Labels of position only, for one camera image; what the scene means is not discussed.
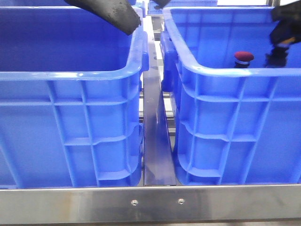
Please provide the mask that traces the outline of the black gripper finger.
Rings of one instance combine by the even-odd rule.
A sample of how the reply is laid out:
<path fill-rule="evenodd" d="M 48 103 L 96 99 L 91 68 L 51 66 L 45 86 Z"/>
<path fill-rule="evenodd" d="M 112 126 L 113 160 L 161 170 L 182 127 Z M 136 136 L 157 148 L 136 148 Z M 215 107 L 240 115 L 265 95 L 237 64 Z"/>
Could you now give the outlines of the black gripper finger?
<path fill-rule="evenodd" d="M 99 16 L 126 35 L 142 25 L 140 16 L 127 0 L 67 0 L 66 3 Z"/>
<path fill-rule="evenodd" d="M 170 0 L 153 0 L 156 3 L 155 9 L 162 9 L 164 8 Z"/>

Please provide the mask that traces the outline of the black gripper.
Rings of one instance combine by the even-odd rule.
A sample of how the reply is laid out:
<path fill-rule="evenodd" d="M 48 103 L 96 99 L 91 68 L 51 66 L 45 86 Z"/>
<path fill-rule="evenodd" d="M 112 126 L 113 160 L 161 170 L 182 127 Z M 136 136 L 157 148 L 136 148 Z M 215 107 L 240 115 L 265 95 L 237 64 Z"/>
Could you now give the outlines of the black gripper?
<path fill-rule="evenodd" d="M 271 11 L 271 19 L 278 22 L 269 35 L 274 47 L 288 48 L 301 41 L 301 2 L 295 1 L 277 6 Z"/>

